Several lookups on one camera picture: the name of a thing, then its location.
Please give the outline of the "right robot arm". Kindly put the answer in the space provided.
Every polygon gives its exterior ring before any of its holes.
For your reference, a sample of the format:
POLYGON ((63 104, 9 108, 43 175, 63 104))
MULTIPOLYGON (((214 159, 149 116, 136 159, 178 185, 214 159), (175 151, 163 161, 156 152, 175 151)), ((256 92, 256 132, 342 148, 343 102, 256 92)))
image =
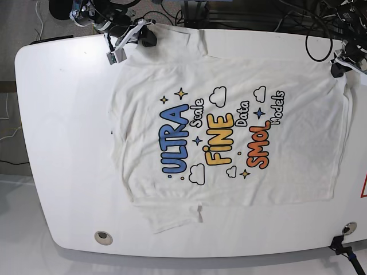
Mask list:
POLYGON ((112 1, 73 1, 69 14, 75 25, 93 27, 104 34, 109 48, 107 58, 111 65, 126 59, 124 46, 128 43, 141 43, 150 48, 157 45, 156 35, 148 28, 155 20, 139 17, 132 7, 138 1, 115 3, 112 1))

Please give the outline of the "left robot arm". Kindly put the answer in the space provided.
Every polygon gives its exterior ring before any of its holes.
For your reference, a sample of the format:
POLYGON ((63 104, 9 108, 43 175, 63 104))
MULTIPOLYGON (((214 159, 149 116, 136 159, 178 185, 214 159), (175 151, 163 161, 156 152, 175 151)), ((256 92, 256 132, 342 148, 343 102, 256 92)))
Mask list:
POLYGON ((366 80, 366 1, 312 1, 304 12, 327 37, 342 40, 331 59, 331 75, 353 70, 366 80))

